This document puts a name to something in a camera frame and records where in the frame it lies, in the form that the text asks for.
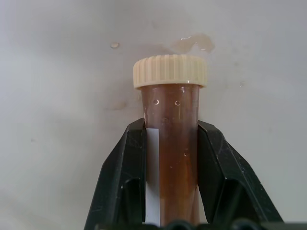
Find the brown test tube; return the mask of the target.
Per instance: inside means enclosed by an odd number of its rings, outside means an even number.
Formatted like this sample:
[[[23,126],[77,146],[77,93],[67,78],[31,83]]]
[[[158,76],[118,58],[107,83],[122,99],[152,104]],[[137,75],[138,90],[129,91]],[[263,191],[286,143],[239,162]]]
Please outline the brown test tube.
[[[147,223],[200,221],[197,133],[206,70],[204,59],[190,55],[153,56],[133,67],[147,135]]]

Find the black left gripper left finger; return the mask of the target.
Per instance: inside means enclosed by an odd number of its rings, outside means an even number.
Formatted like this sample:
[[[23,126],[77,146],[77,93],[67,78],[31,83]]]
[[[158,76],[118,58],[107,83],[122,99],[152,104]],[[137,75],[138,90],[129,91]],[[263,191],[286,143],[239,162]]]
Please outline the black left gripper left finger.
[[[127,126],[104,161],[84,230],[145,221],[146,145],[145,122],[141,118]]]

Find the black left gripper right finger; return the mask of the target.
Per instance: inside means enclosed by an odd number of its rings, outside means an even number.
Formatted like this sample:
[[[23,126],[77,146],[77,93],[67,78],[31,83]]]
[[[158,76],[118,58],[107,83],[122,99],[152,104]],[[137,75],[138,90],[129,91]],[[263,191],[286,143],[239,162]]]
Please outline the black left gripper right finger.
[[[198,122],[198,187],[208,223],[283,219],[250,164],[214,125]]]

